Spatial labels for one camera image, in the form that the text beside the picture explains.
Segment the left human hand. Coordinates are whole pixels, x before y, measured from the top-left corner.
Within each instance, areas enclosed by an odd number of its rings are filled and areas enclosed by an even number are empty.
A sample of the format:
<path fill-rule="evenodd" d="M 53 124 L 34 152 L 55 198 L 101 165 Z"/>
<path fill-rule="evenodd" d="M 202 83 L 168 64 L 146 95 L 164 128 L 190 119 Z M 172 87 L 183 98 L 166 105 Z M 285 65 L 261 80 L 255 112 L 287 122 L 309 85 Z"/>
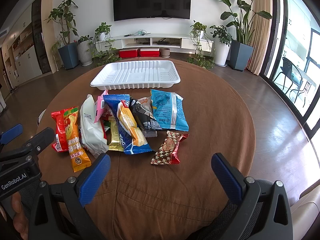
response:
<path fill-rule="evenodd" d="M 15 212 L 12 219 L 15 230 L 20 234 L 22 239 L 28 239 L 29 222 L 24 214 L 21 195 L 19 192 L 15 192 L 11 196 L 11 207 Z"/>

